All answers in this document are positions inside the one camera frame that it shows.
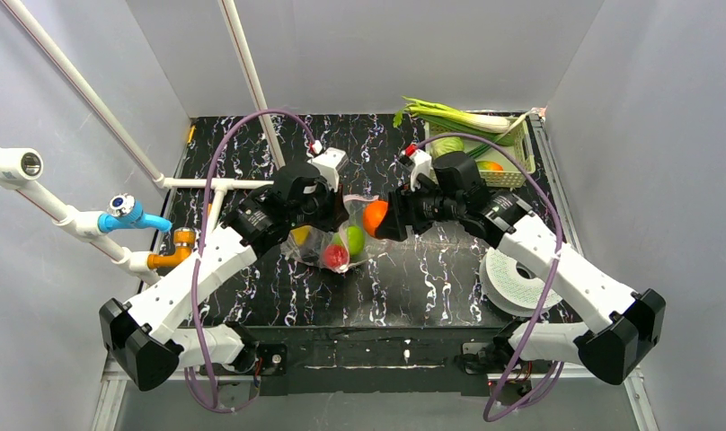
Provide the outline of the green cabbage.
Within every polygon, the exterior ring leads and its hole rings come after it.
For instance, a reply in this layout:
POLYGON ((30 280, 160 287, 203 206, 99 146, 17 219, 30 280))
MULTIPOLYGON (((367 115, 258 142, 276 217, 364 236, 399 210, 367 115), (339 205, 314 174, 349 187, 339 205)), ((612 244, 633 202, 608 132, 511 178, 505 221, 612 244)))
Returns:
POLYGON ((429 144, 429 154, 433 159, 453 152, 463 152, 464 150, 463 139, 457 136, 442 137, 429 144))

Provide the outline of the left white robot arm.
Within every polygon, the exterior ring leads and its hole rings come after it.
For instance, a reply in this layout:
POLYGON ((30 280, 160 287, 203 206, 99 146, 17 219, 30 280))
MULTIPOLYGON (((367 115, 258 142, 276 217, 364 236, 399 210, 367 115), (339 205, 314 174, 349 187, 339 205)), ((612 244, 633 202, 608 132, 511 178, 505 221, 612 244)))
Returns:
POLYGON ((236 273, 250 267, 306 225, 333 232, 348 220, 339 163, 301 162, 280 168, 269 186, 252 190, 207 233, 204 251, 191 254, 160 281, 125 302, 99 310, 102 343, 141 391, 160 386, 178 369, 232 364, 244 333, 228 325, 191 329, 181 324, 236 273))

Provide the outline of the yellow bell pepper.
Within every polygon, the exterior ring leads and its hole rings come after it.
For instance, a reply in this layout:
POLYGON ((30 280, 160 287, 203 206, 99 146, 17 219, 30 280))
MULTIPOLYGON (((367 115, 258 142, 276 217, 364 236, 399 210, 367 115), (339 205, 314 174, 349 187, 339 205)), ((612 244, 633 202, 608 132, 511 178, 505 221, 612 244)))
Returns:
POLYGON ((309 225, 301 226, 298 228, 293 229, 290 233, 292 235, 292 238, 294 239, 295 243, 298 246, 302 246, 306 241, 308 236, 310 235, 311 227, 309 225))

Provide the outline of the orange fruit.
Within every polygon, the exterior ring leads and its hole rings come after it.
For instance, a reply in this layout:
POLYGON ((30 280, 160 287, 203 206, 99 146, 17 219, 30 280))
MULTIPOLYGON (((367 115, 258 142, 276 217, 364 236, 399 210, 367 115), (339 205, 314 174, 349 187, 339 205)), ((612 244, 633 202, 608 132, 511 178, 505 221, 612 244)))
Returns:
POLYGON ((370 237, 376 238, 376 229, 384 220, 387 209, 388 203, 384 200, 376 200, 366 206, 361 221, 365 232, 370 237))

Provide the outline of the red tomato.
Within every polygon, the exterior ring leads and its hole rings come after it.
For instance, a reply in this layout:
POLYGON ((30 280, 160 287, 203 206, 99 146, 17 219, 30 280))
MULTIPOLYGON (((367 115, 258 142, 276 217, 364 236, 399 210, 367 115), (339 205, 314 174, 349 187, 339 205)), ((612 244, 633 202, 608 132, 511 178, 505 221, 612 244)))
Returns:
POLYGON ((324 249, 322 261, 328 269, 342 270, 349 264, 350 255, 343 245, 332 243, 324 249))

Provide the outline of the clear zip top bag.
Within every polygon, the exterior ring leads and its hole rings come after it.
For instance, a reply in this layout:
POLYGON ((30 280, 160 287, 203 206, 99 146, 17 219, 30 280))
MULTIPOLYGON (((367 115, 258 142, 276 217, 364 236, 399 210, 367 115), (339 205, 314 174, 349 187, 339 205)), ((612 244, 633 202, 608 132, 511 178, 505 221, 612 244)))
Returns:
POLYGON ((309 225, 299 227, 280 245, 281 253, 295 262, 339 274, 383 256, 392 243, 374 238, 366 229, 367 207, 378 200, 379 196, 346 195, 343 204, 349 219, 339 229, 325 232, 309 225))

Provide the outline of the green apple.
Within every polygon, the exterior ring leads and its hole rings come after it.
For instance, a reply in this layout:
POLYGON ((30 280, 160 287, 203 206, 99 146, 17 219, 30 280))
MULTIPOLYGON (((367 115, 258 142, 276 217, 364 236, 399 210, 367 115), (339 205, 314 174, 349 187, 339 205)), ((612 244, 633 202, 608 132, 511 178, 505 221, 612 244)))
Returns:
MULTIPOLYGON (((347 247, 345 247, 351 258, 358 256, 366 245, 366 235, 364 231, 356 225, 346 228, 347 247)), ((332 237, 332 243, 344 246, 341 235, 336 233, 332 237)))

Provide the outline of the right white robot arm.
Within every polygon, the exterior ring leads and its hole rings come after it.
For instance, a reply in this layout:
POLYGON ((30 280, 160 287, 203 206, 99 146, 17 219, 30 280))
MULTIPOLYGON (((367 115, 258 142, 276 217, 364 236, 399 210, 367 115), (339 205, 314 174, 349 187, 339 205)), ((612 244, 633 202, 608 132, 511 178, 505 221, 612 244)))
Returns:
POLYGON ((411 169, 410 179, 364 210, 362 223, 370 236, 402 242, 436 222, 458 222, 531 275, 551 281, 552 290, 581 318, 510 324, 493 341, 501 361, 582 365, 599 380, 618 385, 658 344, 666 309, 659 293, 639 293, 595 267, 558 240, 527 202, 489 187, 467 154, 433 160, 416 150, 401 160, 411 169))

